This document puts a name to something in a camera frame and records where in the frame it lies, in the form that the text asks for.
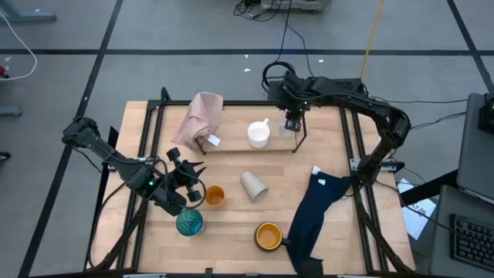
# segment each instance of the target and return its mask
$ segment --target white mug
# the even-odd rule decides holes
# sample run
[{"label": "white mug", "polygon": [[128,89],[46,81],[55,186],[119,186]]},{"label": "white mug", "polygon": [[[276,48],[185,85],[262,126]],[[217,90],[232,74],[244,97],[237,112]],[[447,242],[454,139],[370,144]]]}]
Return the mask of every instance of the white mug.
[{"label": "white mug", "polygon": [[249,136],[249,143],[255,148],[265,147],[269,141],[269,126],[268,120],[257,121],[249,125],[247,134]]}]

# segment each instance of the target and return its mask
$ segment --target keyboard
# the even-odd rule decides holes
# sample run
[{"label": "keyboard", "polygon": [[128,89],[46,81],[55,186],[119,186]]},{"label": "keyboard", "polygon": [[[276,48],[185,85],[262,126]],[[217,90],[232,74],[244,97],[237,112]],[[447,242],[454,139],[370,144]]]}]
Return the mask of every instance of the keyboard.
[{"label": "keyboard", "polygon": [[494,272],[494,225],[460,215],[450,215],[450,227],[469,240],[451,234],[453,259]]}]

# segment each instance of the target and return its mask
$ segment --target teal glass cup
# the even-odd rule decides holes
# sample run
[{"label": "teal glass cup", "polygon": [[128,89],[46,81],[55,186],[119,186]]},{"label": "teal glass cup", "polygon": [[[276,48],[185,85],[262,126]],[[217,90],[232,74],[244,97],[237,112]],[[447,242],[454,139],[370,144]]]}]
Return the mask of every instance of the teal glass cup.
[{"label": "teal glass cup", "polygon": [[177,217],[177,230],[183,236],[200,234],[205,229],[202,215],[195,209],[185,209]]}]

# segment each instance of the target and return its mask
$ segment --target navy blue towel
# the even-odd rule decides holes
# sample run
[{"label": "navy blue towel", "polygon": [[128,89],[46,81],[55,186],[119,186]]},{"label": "navy blue towel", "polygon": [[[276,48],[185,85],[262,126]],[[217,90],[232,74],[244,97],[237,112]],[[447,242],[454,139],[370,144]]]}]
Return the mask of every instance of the navy blue towel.
[{"label": "navy blue towel", "polygon": [[288,234],[289,246],[286,248],[299,275],[304,273],[304,277],[308,277],[305,266],[311,265],[310,269],[316,273],[310,276],[322,277],[322,260],[311,258],[310,253],[323,227],[324,212],[343,197],[353,180],[352,177],[336,178],[321,171],[310,176],[309,187],[293,217]]}]

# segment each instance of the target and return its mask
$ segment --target pink cloth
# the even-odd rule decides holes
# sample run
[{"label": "pink cloth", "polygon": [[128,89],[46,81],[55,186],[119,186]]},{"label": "pink cloth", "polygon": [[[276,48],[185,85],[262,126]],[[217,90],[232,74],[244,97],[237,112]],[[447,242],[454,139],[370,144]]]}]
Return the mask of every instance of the pink cloth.
[{"label": "pink cloth", "polygon": [[190,149],[197,148],[195,139],[202,143],[218,129],[222,122],[222,108],[222,96],[210,92],[197,93],[171,141]]}]

